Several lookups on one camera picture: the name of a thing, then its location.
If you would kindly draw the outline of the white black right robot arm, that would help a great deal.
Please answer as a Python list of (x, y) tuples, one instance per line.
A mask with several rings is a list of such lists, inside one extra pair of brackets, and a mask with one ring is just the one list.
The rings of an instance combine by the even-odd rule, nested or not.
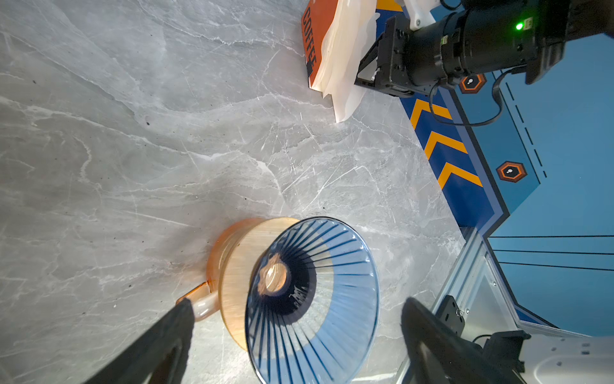
[(526, 84), (540, 80), (564, 56), (568, 41), (613, 35), (611, 1), (464, 1), (427, 27), (411, 30), (397, 15), (361, 59), (373, 79), (357, 86), (399, 98), (452, 89), (464, 78), (513, 69)]

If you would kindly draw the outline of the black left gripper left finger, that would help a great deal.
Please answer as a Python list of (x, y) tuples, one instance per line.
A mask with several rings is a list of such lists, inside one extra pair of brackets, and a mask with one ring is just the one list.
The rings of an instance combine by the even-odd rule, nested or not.
[(192, 303), (184, 299), (87, 382), (180, 383), (193, 328)]

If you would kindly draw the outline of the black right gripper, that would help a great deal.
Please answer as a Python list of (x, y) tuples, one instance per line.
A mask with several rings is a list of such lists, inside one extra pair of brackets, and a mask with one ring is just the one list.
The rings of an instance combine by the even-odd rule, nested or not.
[(411, 98), (416, 94), (427, 96), (432, 84), (417, 86), (409, 76), (412, 36), (409, 19), (405, 16), (395, 15), (388, 19), (379, 40), (361, 59), (354, 84), (378, 86), (379, 91), (398, 98)]

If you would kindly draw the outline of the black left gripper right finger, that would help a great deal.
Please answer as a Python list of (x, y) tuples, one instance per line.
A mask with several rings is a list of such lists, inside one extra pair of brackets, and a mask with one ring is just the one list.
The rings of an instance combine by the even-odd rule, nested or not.
[(401, 330), (417, 382), (433, 382), (422, 347), (428, 348), (455, 383), (513, 382), (415, 298), (405, 301)]

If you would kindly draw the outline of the blue glass ribbed dripper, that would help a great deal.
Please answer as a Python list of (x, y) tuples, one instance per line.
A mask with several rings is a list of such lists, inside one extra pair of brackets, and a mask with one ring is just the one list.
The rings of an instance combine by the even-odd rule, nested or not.
[(262, 383), (349, 383), (374, 343), (380, 287), (364, 238), (304, 219), (256, 262), (246, 299), (249, 359)]

